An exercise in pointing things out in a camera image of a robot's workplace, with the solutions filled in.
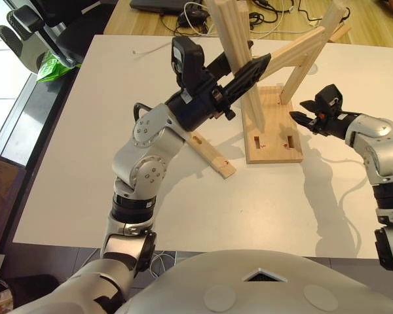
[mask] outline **wooden board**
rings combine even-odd
[[[236,168],[230,164],[230,161],[225,159],[224,156],[215,147],[209,144],[209,142],[207,142],[207,140],[197,131],[192,132],[187,143],[195,149],[224,179],[230,177],[236,172]]]
[[[336,42],[338,39],[340,39],[343,35],[345,35],[346,33],[348,33],[348,31],[350,31],[351,27],[343,24],[341,25],[336,31],[333,32],[332,36],[329,38],[328,42],[329,43],[334,43]]]
[[[246,40],[246,28],[242,25],[237,2],[235,0],[207,0],[206,3],[231,71],[236,74],[252,59]],[[261,112],[261,101],[256,84],[242,96],[241,101],[255,125],[263,130],[265,120]]]
[[[303,152],[296,123],[289,114],[290,102],[281,104],[281,86],[259,87],[265,117],[265,130],[261,133],[242,108],[244,145],[247,164],[301,162]]]

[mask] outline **wood plank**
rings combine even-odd
[[[286,46],[274,51],[261,80],[283,67],[300,66],[307,54],[323,42],[324,27],[317,27]]]
[[[242,27],[245,34],[245,39],[250,39],[250,21],[249,21],[249,7],[246,0],[237,1],[238,13],[242,21]]]
[[[343,35],[350,31],[351,27],[343,24],[340,28],[338,28],[335,32],[333,32],[332,36],[329,38],[329,43],[334,43],[338,39],[340,39]]]
[[[265,131],[259,132],[250,117],[243,113],[244,144],[247,164],[301,162],[297,124],[289,114],[293,105],[281,104],[281,86],[259,87],[265,117]]]
[[[296,67],[289,79],[287,80],[284,89],[282,90],[281,101],[282,103],[287,103],[293,97],[295,91],[300,86],[301,82],[305,78],[307,72],[312,67],[314,61],[316,61],[319,53],[322,51],[328,39],[333,34],[335,28],[339,25],[342,17],[346,12],[346,5],[343,0],[333,0],[329,9],[326,12],[326,15],[323,17],[323,20],[320,22],[320,26],[324,27],[323,34],[323,42],[318,45],[316,50],[312,52],[309,56],[309,59],[306,60],[302,66]]]
[[[239,18],[235,0],[207,0],[208,10],[217,28],[225,55],[231,70],[235,74],[241,67],[252,59],[245,39],[244,28]],[[261,110],[261,100],[257,86],[242,96],[242,107],[255,122],[259,130],[265,129],[265,119]]]
[[[224,179],[230,177],[236,172],[236,168],[230,164],[226,158],[213,147],[201,134],[197,131],[192,132],[191,137],[187,140],[189,146],[196,150],[209,165],[216,170]]]

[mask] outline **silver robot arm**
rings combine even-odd
[[[364,160],[365,170],[377,201],[377,218],[385,227],[376,230],[376,248],[382,267],[393,271],[393,122],[366,114],[342,111],[342,94],[335,85],[326,86],[314,101],[301,105],[316,115],[310,119],[290,113],[313,133],[344,139]]]
[[[120,308],[155,250],[153,209],[170,160],[204,121],[223,113],[228,120],[235,116],[231,104],[259,80],[270,58],[248,62],[223,88],[217,81],[231,72],[224,53],[205,67],[201,46],[188,37],[173,38],[172,67],[181,90],[154,109],[134,106],[132,136],[113,160],[117,178],[100,259],[13,313],[100,314]],[[141,118],[140,109],[148,111]]]

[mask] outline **black wire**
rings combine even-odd
[[[255,5],[257,5],[259,8],[274,12],[276,14],[283,13],[282,10],[276,10],[267,0],[252,0],[252,2]],[[294,7],[294,0],[291,0],[291,7],[289,9],[284,10],[284,13],[290,13],[293,7]]]
[[[308,21],[314,22],[314,21],[321,21],[321,20],[323,20],[322,18],[310,18],[309,13],[306,10],[300,9],[300,6],[301,6],[301,0],[299,1],[299,7],[298,7],[297,11],[304,12],[306,14],[306,17],[307,17]],[[348,7],[346,7],[346,9],[348,10],[348,14],[341,19],[341,22],[347,20],[350,17],[350,15],[351,15],[351,10]]]
[[[180,28],[180,26],[178,25],[178,22],[176,22],[176,28],[175,28],[175,29],[172,29],[172,28],[168,27],[168,26],[164,23],[163,17],[164,17],[164,14],[163,14],[163,13],[160,13],[160,20],[161,20],[163,26],[164,26],[165,28],[167,28],[168,30],[170,30],[170,31],[173,33],[173,36],[175,36],[175,37],[177,37],[177,36],[188,36],[188,37],[198,37],[198,36],[200,36],[200,35],[197,34],[197,33],[182,33],[182,32],[180,32],[180,31],[178,31],[178,29]]]
[[[173,31],[173,33],[175,33],[175,31],[173,29],[171,29],[170,27],[168,27],[165,23],[164,23],[164,14],[160,14],[160,21],[162,22],[162,24],[165,26],[165,28],[169,29],[170,31]]]
[[[298,7],[297,11],[304,12],[306,14],[307,20],[309,20],[310,22],[322,20],[321,18],[310,18],[309,13],[306,10],[300,9],[300,6],[301,6],[301,0],[299,2],[299,7]]]
[[[262,23],[275,23],[278,20],[278,13],[275,14],[275,19],[273,21],[267,21],[262,13],[250,12],[249,13],[249,24],[250,29],[253,29],[255,25]]]
[[[134,105],[133,113],[134,113],[134,120],[137,121],[140,119],[140,109],[144,109],[147,112],[150,111],[152,108],[149,106],[144,105],[143,103],[136,103]]]

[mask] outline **cable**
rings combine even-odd
[[[96,254],[96,252],[98,252],[98,250],[98,248],[94,249],[93,252],[91,252],[90,255],[87,256],[86,260],[84,260],[83,264],[81,264],[80,268],[83,268],[84,265],[86,265],[88,261]]]
[[[160,13],[160,21],[162,22],[162,24],[165,26],[165,28],[169,29],[170,31],[173,31],[173,33],[175,33],[175,31],[173,29],[171,29],[170,27],[168,27],[165,23],[164,23],[164,13]]]
[[[267,21],[265,16],[259,12],[250,12],[249,13],[249,24],[250,29],[253,29],[254,26],[262,24],[262,23],[275,23],[278,21],[278,13],[275,14],[275,19],[272,21]]]
[[[301,0],[299,1],[299,7],[297,8],[297,11],[299,12],[304,12],[306,14],[307,20],[310,22],[314,22],[314,21],[321,21],[321,18],[310,18],[309,13],[306,10],[300,9],[301,6]]]
[[[143,103],[136,103],[134,105],[133,113],[134,113],[134,120],[137,122],[140,119],[140,109],[144,109],[149,112],[152,108],[149,106],[144,105]]]
[[[151,274],[151,276],[154,277],[154,278],[158,278],[158,277],[160,277],[160,275],[162,274],[162,273],[156,273],[155,271],[153,271],[153,263],[154,263],[156,260],[160,259],[160,264],[161,264],[161,266],[162,266],[162,268],[163,268],[163,272],[166,271],[166,266],[164,265],[164,261],[163,261],[163,258],[162,258],[163,256],[167,256],[167,257],[171,258],[173,261],[175,261],[175,258],[174,258],[172,255],[169,255],[169,254],[165,253],[164,251],[162,251],[162,252],[159,253],[159,254],[156,254],[156,255],[153,257],[153,259],[151,260],[151,262],[150,262],[150,267],[149,267],[150,274]]]
[[[294,0],[291,0],[290,8],[284,9],[284,5],[283,5],[282,10],[276,10],[267,0],[252,0],[252,2],[259,8],[274,12],[275,14],[291,13],[292,10],[294,9]]]
[[[188,5],[197,5],[197,6],[200,6],[200,7],[204,8],[204,9],[206,9],[206,10],[208,10],[208,7],[207,7],[206,5],[201,5],[200,3],[193,2],[193,1],[186,2],[186,4],[183,6],[183,13],[184,13],[184,15],[185,15],[186,21],[188,22],[189,26],[191,26],[192,30],[193,30],[196,34],[198,34],[198,35],[200,35],[200,36],[204,36],[204,37],[210,37],[210,36],[212,36],[212,35],[216,35],[216,34],[211,34],[211,33],[207,33],[207,34],[200,33],[199,31],[197,31],[197,30],[193,27],[193,25],[191,24],[191,21],[189,20],[188,14],[187,14],[187,12],[186,12],[186,7],[187,7]]]
[[[280,20],[278,21],[278,23],[274,26],[274,28],[272,28],[270,31],[268,31],[268,32],[266,32],[266,34],[264,34],[264,35],[262,35],[262,36],[260,36],[260,37],[258,37],[258,38],[256,38],[256,39],[262,39],[263,37],[266,37],[266,36],[268,36],[268,35],[270,35],[273,31],[275,31],[275,29],[277,29],[278,28],[278,26],[281,24],[281,22],[282,22],[282,18],[284,17],[284,0],[281,0],[281,6],[282,6],[282,14],[281,14],[281,18],[280,18]],[[265,33],[265,32],[257,32],[257,31],[251,31],[252,33],[256,33],[256,34],[262,34],[262,33]]]
[[[299,1],[299,6],[297,8],[297,11],[305,13],[308,21],[315,22],[315,21],[323,20],[322,18],[310,18],[309,13],[306,10],[300,9],[300,6],[301,6],[301,0]],[[346,7],[346,9],[348,10],[348,14],[341,19],[341,23],[347,20],[351,15],[351,10],[348,7]]]

